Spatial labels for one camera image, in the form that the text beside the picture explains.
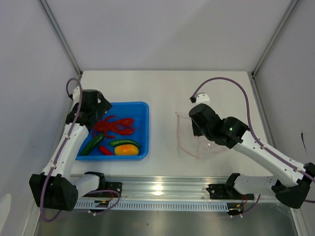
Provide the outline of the red toy lobster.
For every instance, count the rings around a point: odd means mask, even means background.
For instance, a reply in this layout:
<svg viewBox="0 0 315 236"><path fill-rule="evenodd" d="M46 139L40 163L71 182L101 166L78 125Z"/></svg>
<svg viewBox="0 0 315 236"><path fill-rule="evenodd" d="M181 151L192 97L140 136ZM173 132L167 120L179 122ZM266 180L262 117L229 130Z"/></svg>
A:
<svg viewBox="0 0 315 236"><path fill-rule="evenodd" d="M92 128L92 137L104 134L105 138L114 139L116 138L114 135L109 135L110 132L122 135L129 136L134 133L134 122L133 118L122 118L115 121L111 121L110 119L116 118L116 116L108 116L105 118L101 118Z"/></svg>

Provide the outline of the clear pink zip top bag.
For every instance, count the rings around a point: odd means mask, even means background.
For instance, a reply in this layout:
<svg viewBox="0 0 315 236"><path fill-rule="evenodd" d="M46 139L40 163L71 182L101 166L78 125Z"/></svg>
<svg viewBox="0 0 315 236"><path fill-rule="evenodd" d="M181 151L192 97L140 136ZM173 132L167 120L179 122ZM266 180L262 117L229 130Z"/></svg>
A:
<svg viewBox="0 0 315 236"><path fill-rule="evenodd" d="M175 112L175 114L177 117L177 146L180 151L196 159L215 158L230 151L224 146L219 146L207 140L204 136L194 136L191 118L188 113Z"/></svg>

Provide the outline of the blue plastic bin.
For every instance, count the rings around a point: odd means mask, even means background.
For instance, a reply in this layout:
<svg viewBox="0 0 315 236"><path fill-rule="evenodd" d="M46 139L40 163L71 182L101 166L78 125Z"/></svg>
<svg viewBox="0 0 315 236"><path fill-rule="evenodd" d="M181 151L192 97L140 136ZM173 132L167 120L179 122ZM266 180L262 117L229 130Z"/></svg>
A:
<svg viewBox="0 0 315 236"><path fill-rule="evenodd" d="M104 139L79 161L138 161L149 152L150 109L145 102L114 102L95 124L80 147L80 152L97 135Z"/></svg>

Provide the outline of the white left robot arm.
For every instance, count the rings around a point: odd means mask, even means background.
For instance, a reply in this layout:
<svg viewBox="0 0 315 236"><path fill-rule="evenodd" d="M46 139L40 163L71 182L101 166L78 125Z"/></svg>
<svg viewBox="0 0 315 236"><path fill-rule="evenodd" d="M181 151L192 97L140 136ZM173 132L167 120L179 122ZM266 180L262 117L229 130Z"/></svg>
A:
<svg viewBox="0 0 315 236"><path fill-rule="evenodd" d="M41 208L71 211L79 198L90 192L100 197L107 190L102 173L86 172L75 181L70 181L70 174L82 143L112 105L95 89L76 88L69 97L74 105L66 117L63 136L43 171L29 180L36 205Z"/></svg>

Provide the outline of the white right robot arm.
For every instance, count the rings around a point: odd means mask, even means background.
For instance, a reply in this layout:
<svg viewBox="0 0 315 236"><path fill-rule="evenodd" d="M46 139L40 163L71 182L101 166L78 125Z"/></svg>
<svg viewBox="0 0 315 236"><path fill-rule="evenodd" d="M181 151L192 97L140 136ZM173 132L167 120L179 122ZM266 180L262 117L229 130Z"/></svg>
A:
<svg viewBox="0 0 315 236"><path fill-rule="evenodd" d="M219 146L239 152L271 173L269 177L232 173L224 184L225 194L236 199L246 194L276 197L282 204L299 209L306 202L312 179L313 163L299 163L255 140L250 128L235 117L220 118L208 105L198 104L189 111L193 134L204 136Z"/></svg>

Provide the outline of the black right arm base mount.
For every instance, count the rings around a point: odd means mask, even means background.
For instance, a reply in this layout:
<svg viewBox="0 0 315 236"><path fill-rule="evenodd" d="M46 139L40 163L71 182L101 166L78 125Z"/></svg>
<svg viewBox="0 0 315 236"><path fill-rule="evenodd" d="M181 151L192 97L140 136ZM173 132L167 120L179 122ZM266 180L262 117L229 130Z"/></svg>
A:
<svg viewBox="0 0 315 236"><path fill-rule="evenodd" d="M206 190L212 200L254 200L254 194L240 194L227 184L209 184Z"/></svg>

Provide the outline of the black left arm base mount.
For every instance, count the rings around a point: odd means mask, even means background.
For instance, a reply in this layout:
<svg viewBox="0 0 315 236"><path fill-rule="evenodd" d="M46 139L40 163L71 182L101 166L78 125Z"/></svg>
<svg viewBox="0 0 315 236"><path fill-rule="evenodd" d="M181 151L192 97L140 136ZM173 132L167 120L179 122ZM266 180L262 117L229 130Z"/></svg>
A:
<svg viewBox="0 0 315 236"><path fill-rule="evenodd" d="M122 193L122 182L106 182L104 187L99 187L97 191L100 190L113 190L121 195ZM116 198L117 194L113 192L99 192L99 193L89 193L84 195L84 197L92 197L92 198Z"/></svg>

